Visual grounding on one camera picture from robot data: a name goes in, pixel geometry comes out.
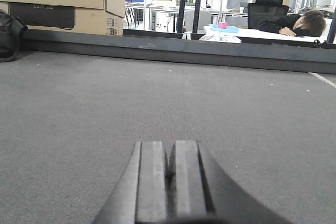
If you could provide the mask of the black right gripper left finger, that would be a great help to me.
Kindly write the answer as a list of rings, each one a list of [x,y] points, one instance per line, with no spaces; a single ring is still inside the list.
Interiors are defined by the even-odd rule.
[[[136,142],[128,165],[92,223],[158,223],[168,216],[160,141]]]

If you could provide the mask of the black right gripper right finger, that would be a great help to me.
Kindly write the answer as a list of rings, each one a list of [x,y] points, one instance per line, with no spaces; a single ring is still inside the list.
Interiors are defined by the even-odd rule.
[[[169,176],[174,217],[214,217],[223,223],[289,223],[238,185],[200,142],[175,142]]]

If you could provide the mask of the black shoulder bag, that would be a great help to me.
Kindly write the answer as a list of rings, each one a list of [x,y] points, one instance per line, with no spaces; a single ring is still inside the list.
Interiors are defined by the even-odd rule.
[[[28,27],[18,18],[1,9],[1,63],[15,60],[20,40]]]

